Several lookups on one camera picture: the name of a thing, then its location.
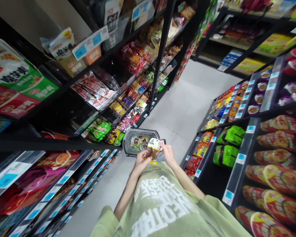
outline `person's right hand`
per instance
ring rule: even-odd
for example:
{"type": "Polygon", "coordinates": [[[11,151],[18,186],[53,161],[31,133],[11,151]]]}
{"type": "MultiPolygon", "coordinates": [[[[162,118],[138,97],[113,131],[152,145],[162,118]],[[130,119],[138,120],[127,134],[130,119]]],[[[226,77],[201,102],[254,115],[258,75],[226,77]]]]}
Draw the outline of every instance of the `person's right hand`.
{"type": "Polygon", "coordinates": [[[162,147],[162,153],[164,154],[165,162],[168,166],[175,165],[177,162],[174,159],[173,152],[172,152],[172,146],[166,145],[163,142],[159,141],[159,145],[162,147]]]}

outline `white graphic print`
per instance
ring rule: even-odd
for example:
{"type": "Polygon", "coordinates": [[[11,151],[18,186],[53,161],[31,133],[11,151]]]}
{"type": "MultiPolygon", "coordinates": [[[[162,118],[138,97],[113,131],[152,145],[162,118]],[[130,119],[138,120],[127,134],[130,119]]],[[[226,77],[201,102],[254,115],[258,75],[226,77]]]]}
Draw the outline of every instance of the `white graphic print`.
{"type": "Polygon", "coordinates": [[[135,205],[140,193],[141,201],[154,199],[157,206],[142,213],[132,226],[132,237],[147,237],[190,212],[197,212],[186,196],[165,176],[143,180],[134,196],[135,205]]]}

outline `shopping basket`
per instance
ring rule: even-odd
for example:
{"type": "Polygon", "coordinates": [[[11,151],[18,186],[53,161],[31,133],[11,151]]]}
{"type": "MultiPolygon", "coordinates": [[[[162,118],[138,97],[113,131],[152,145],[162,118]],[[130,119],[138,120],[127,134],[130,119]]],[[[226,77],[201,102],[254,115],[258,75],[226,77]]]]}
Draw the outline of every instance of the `shopping basket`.
{"type": "Polygon", "coordinates": [[[123,150],[126,156],[133,156],[137,157],[137,152],[131,148],[131,140],[134,136],[142,136],[147,137],[148,141],[151,138],[156,138],[160,140],[160,136],[157,131],[155,130],[148,130],[148,129],[129,129],[123,139],[123,150]]]}

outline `light green shirt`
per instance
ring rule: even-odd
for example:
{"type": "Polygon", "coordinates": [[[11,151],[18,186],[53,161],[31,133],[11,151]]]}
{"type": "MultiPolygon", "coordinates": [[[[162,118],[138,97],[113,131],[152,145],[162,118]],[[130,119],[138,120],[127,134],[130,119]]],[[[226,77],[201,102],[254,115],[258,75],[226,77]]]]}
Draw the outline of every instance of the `light green shirt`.
{"type": "Polygon", "coordinates": [[[120,222],[103,208],[91,233],[98,236],[251,237],[217,198],[201,200],[184,190],[165,162],[148,164],[120,222]]]}

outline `supermarket aisle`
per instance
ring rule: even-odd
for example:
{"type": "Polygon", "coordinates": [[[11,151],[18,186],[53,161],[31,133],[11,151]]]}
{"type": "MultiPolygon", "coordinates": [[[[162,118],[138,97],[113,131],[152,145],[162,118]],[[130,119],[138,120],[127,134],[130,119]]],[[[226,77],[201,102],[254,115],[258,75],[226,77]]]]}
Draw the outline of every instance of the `supermarket aisle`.
{"type": "MultiPolygon", "coordinates": [[[[158,131],[160,137],[172,145],[175,159],[180,163],[212,100],[239,81],[190,60],[178,83],[153,108],[140,128],[158,131]]],[[[126,157],[122,152],[59,237],[89,237],[102,208],[109,205],[114,210],[134,163],[133,157],[126,157]]]]}

